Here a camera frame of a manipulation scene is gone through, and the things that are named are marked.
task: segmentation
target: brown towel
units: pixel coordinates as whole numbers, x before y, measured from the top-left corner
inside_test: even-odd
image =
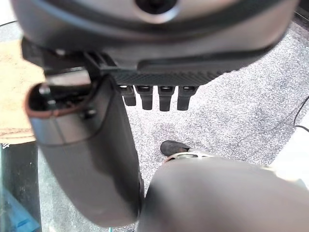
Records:
[[[43,81],[42,69],[22,59],[20,41],[0,43],[0,143],[35,140],[23,104],[30,87]]]

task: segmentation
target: gray cylindrical part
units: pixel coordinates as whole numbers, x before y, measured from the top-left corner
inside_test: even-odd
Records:
[[[259,166],[176,159],[155,173],[139,232],[307,232],[309,191]]]

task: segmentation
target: black shoe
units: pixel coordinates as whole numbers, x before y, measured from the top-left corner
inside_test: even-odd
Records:
[[[163,155],[169,157],[176,153],[187,152],[191,147],[172,140],[166,140],[161,144],[160,150]]]

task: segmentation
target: gray carpet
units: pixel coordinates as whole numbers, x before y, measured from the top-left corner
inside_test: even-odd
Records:
[[[214,154],[270,164],[293,133],[293,119],[309,95],[309,32],[293,23],[285,39],[267,56],[238,72],[202,86],[187,112],[144,111],[141,102],[127,112],[146,187],[164,160],[162,141],[173,139]],[[104,232],[68,201],[39,155],[39,185],[44,232]],[[133,232],[134,226],[115,229]]]

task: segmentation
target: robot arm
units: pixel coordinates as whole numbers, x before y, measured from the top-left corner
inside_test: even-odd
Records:
[[[102,226],[135,222],[143,183],[124,103],[178,109],[283,37],[298,0],[12,0],[26,60],[46,83],[25,102],[39,147],[77,209]]]

